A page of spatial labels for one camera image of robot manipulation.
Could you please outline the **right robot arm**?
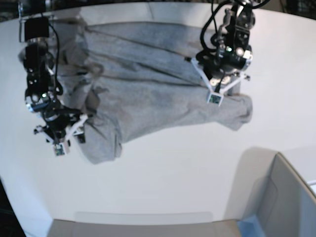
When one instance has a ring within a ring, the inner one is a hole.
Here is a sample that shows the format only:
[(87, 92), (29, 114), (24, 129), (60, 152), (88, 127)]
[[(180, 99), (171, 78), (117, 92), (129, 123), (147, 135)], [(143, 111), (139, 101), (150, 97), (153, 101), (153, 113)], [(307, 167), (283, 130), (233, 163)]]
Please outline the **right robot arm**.
[(71, 136), (84, 144), (88, 116), (79, 109), (64, 106), (58, 98), (63, 95), (57, 76), (60, 52), (52, 54), (49, 40), (55, 36), (57, 46), (60, 40), (52, 25), (53, 15), (44, 15), (53, 9), (52, 5), (50, 0), (20, 0), (17, 4), (19, 42), (25, 44), (22, 51), (22, 64), (27, 73), (25, 104), (45, 122), (34, 129), (34, 134), (44, 134), (46, 141), (55, 147), (62, 143), (69, 145)]

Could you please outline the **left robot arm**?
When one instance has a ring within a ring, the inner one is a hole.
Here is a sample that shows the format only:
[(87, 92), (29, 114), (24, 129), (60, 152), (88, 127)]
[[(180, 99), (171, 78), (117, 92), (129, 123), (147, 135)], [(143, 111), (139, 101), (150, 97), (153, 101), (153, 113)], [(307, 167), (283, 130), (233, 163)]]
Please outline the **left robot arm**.
[[(243, 79), (250, 80), (246, 74), (253, 60), (253, 51), (249, 43), (250, 31), (255, 25), (254, 10), (266, 5), (266, 0), (225, 0), (212, 8), (208, 21), (203, 26), (199, 40), (202, 50), (195, 57), (187, 57), (209, 90), (208, 102), (220, 104), (232, 89)], [(211, 23), (215, 23), (216, 14), (225, 9), (223, 23), (215, 26), (215, 33), (210, 38), (210, 48), (205, 41), (205, 34)]]

